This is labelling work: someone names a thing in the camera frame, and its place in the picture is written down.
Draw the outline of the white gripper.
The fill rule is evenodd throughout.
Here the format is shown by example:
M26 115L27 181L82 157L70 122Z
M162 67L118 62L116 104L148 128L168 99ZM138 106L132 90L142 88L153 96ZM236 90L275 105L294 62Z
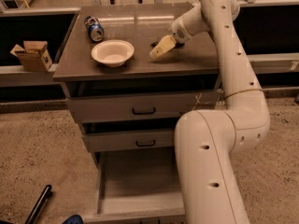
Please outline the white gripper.
M170 31L172 35L162 37L158 44L149 53L149 56L152 59L159 58L166 54L176 45L176 41L179 44L184 44L191 39L191 35L186 30L182 16L172 22Z

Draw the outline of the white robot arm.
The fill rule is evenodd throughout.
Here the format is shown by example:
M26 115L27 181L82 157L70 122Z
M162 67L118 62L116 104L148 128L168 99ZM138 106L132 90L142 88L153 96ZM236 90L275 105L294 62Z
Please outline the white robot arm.
M200 0L171 24L150 52L158 58L196 34L211 33L226 108L193 110L175 129L175 154L187 224L249 224L230 154L256 147L270 128L260 83L236 34L236 0Z

